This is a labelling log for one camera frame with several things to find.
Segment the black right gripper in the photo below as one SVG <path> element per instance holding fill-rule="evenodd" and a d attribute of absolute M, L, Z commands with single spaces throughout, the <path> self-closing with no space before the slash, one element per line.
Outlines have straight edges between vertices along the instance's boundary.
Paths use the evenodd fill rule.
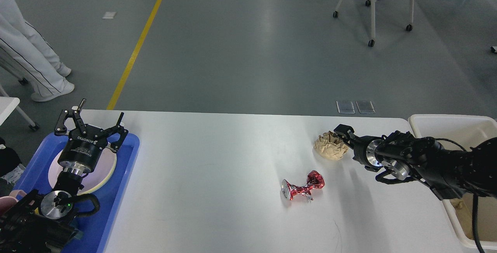
<path fill-rule="evenodd" d="M 382 138 L 357 137 L 353 127 L 344 124 L 339 124 L 333 132 L 346 146 L 353 149 L 353 159 L 364 165 L 366 170 L 380 170 L 383 167 L 375 156 L 376 148 L 383 142 Z"/>

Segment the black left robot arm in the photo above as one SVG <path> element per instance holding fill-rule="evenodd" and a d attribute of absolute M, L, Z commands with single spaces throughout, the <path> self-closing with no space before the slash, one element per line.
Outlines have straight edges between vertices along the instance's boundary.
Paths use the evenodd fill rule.
<path fill-rule="evenodd" d="M 93 172 L 102 152 L 116 153 L 128 130 L 121 112 L 114 126 L 103 129 L 81 118 L 82 99 L 78 107 L 62 110 L 54 128 L 56 136 L 67 136 L 58 164 L 62 171 L 47 194 L 33 189 L 1 216 L 2 253 L 60 252 L 82 232 L 73 224 L 76 218 L 96 214 L 101 204 L 94 194 L 79 194 L 83 178 Z"/>

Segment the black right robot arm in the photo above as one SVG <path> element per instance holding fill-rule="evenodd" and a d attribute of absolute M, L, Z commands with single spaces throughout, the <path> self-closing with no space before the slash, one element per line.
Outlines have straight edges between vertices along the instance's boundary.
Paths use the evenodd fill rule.
<path fill-rule="evenodd" d="M 353 127 L 340 124 L 333 135 L 353 150 L 353 159 L 366 170 L 376 172 L 384 184 L 418 181 L 439 199 L 460 199 L 473 195 L 472 234 L 483 252 L 477 230 L 479 198 L 497 194 L 496 138 L 471 147 L 469 151 L 447 150 L 439 138 L 416 138 L 410 132 L 395 131 L 389 136 L 355 135 Z"/>

